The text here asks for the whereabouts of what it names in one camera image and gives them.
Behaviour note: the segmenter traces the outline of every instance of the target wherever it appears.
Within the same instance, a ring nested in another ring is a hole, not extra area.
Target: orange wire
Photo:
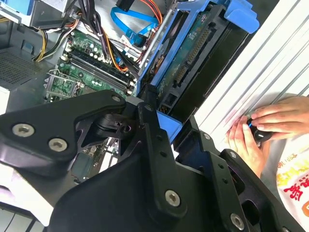
[[[155,17],[157,18],[157,20],[159,21],[159,24],[161,24],[161,19],[160,19],[160,16],[155,12],[155,10],[153,9],[153,7],[147,3],[146,1],[144,0],[140,0],[141,2],[145,3],[147,6],[149,6],[149,8],[152,10],[152,12],[154,13]]]
[[[162,18],[162,14],[161,14],[161,12],[160,12],[160,9],[159,9],[159,7],[157,6],[157,4],[153,1],[153,0],[149,0],[149,1],[151,1],[152,3],[153,3],[153,5],[156,7],[156,9],[157,9],[157,11],[159,12],[159,16],[160,16],[160,21],[159,21],[159,23],[160,23],[160,25],[162,24],[162,22],[163,22],[163,18]]]
[[[105,31],[104,31],[103,29],[102,29],[102,31],[103,31],[104,36],[105,36],[105,38],[106,38],[108,50],[109,50],[109,52],[110,52],[110,56],[111,56],[111,59],[112,59],[113,64],[114,64],[115,67],[116,67],[118,70],[120,70],[120,71],[123,71],[123,72],[128,71],[128,68],[127,68],[127,67],[125,67],[124,69],[122,69],[122,68],[120,68],[120,66],[119,66],[119,65],[117,64],[117,62],[115,61],[115,58],[114,58],[113,53],[112,53],[112,48],[111,48],[111,45],[110,45],[110,40],[107,38],[107,35],[106,35]]]

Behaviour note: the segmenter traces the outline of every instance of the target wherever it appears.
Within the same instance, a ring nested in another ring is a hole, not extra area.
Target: white shirt
[[[309,134],[287,139],[285,143],[281,141],[281,147],[279,144],[277,142],[276,148],[280,150],[281,156],[271,151],[271,160],[267,161],[268,167],[270,163],[277,166],[272,171],[269,168],[267,170],[266,166],[264,177],[277,169],[275,181],[282,203],[304,230],[309,232]]]

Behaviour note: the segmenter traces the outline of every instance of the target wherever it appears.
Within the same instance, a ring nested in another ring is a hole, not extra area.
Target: black mounting arm
[[[0,116],[0,161],[60,176],[81,149],[109,136],[121,141],[120,162],[66,192],[50,232],[304,231],[234,151],[215,149],[193,117],[174,142],[175,162],[155,107],[126,103],[113,91]]]

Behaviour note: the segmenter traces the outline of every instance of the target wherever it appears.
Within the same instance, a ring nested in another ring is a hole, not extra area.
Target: green circuit board
[[[209,25],[206,23],[208,17],[209,12],[202,12],[197,16],[195,23],[158,86],[159,99],[164,97],[165,90],[168,89],[171,83],[179,84],[181,82],[189,70],[188,66],[194,62],[211,32]]]
[[[69,75],[73,78],[76,79],[80,79],[85,86],[95,90],[95,91],[100,91],[100,90],[104,90],[104,89],[111,89],[113,91],[115,91],[116,93],[118,93],[119,95],[121,95],[123,98],[126,98],[126,95],[123,91],[113,88],[112,86],[110,86],[109,84],[107,84],[106,82],[96,78],[93,75],[90,75],[87,72],[84,72],[74,66],[71,66],[70,64],[63,64],[63,67],[59,66],[59,70],[66,74]]]
[[[96,57],[96,59],[102,58],[102,45],[96,42],[92,37],[87,36],[77,30],[74,31],[74,39],[72,46],[74,49],[85,53],[89,56]]]
[[[92,93],[104,89],[110,89],[126,98],[123,91],[113,88],[104,81],[84,72],[70,64],[60,63],[59,73],[54,76],[51,88],[48,92],[47,101],[54,102],[65,98],[80,96],[87,93]]]

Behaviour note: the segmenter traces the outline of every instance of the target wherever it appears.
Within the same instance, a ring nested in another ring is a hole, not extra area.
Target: screw
[[[120,98],[117,97],[117,96],[113,96],[112,99],[113,99],[114,101],[116,101],[116,102],[120,102],[120,101],[121,101]]]
[[[173,190],[167,190],[165,192],[165,200],[174,207],[178,207],[180,205],[180,197]]]
[[[68,148],[68,144],[65,140],[60,138],[51,139],[48,142],[49,148],[53,151],[61,152]]]
[[[211,137],[208,134],[206,134],[206,133],[204,134],[204,138],[207,139],[207,140],[211,139]]]
[[[12,132],[19,137],[29,137],[34,134],[34,128],[29,124],[20,123],[13,126]]]
[[[237,155],[236,155],[233,151],[230,151],[230,155],[231,155],[231,157],[233,157],[234,159],[237,158]]]
[[[245,229],[245,224],[241,220],[240,216],[238,216],[237,214],[231,214],[230,217],[233,225],[236,226],[237,229],[239,229],[240,231],[243,231]]]
[[[145,105],[146,110],[152,111],[152,108],[149,105]]]

